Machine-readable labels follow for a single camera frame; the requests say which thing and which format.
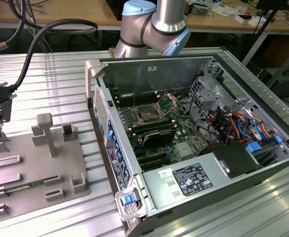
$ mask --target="power supply label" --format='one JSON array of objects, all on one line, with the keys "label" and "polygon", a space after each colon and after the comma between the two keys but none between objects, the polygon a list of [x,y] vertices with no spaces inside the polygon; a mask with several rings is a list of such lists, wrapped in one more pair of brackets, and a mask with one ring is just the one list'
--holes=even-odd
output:
[{"label": "power supply label", "polygon": [[200,163],[174,170],[173,175],[187,197],[213,186]]},{"label": "power supply label", "polygon": [[116,182],[119,186],[120,190],[124,190],[126,188],[125,181],[123,177],[121,176],[120,169],[119,169],[119,163],[117,162],[115,152],[112,148],[107,149],[107,155],[111,164],[111,169],[113,170]]}]

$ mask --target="workbench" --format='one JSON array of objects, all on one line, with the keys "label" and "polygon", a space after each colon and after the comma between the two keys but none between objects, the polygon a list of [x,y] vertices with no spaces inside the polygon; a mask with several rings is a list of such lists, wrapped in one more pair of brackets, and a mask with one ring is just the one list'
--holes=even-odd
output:
[{"label": "workbench", "polygon": [[[232,6],[246,5],[252,15],[256,15],[257,9],[241,0],[229,3]],[[42,4],[43,7],[35,9],[44,10],[47,14],[35,11],[35,17],[39,25],[46,25],[55,20],[64,18],[80,18],[96,22],[99,30],[120,30],[121,21],[117,21],[106,0],[49,0]],[[204,33],[235,33],[252,34],[254,27],[248,24],[241,24],[234,19],[234,16],[223,17],[210,11],[208,16],[189,15],[187,17],[187,27],[192,32]],[[275,22],[270,23],[265,32],[258,38],[255,45],[249,51],[243,63],[246,65],[254,56],[258,48],[262,45],[268,35],[289,35],[289,25],[284,17],[275,17]],[[0,0],[0,28],[16,28],[18,21],[11,13],[9,6]],[[81,25],[65,25],[57,29],[86,29]]]},{"label": "workbench", "polygon": [[[228,51],[216,48],[185,49],[181,54],[216,53],[249,85],[254,75],[236,64]],[[91,193],[55,206],[0,222],[0,236],[122,237],[123,224],[90,120],[85,97],[86,60],[108,58],[107,51],[35,54],[23,84],[13,99],[11,122],[3,127],[8,137],[30,133],[36,115],[51,113],[54,126],[72,122],[78,127]],[[0,55],[0,83],[12,84],[25,55]],[[289,124],[287,110],[276,96],[257,84],[258,93]],[[289,167],[260,185],[156,229],[159,236],[289,236]]]}]

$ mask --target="motherboard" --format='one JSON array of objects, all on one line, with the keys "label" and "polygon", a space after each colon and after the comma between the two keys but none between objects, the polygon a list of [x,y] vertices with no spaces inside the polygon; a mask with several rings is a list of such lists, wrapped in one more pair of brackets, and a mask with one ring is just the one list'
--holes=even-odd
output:
[{"label": "motherboard", "polygon": [[118,108],[140,167],[156,169],[198,156],[207,141],[190,118],[190,104],[172,93],[157,102]]}]

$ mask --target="circuit board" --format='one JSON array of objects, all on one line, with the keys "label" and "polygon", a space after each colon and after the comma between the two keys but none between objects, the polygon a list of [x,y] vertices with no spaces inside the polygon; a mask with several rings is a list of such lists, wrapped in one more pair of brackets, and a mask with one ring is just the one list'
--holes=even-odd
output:
[{"label": "circuit board", "polygon": [[[121,121],[142,169],[147,171],[196,157],[207,146],[203,135],[197,131],[194,121],[190,119],[187,107],[189,107],[188,104],[166,94],[157,103],[118,108]],[[128,130],[163,121],[166,123],[172,121],[172,131],[175,135],[171,136],[170,141],[161,145],[154,144],[145,147],[140,140],[144,135],[128,133]],[[168,162],[157,162],[160,158],[164,160],[167,158]]]}]

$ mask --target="black box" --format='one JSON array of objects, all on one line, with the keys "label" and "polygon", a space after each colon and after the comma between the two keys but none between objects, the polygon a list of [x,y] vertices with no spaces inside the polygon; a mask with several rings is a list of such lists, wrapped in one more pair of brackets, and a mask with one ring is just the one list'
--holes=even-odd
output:
[{"label": "black box", "polygon": [[[124,4],[127,1],[128,0],[106,0],[107,4],[111,8],[111,11],[114,13],[118,21],[121,21],[121,18],[122,18],[121,13],[123,12]],[[154,4],[157,4],[158,2],[157,0],[147,0],[147,1],[150,1]]]}]

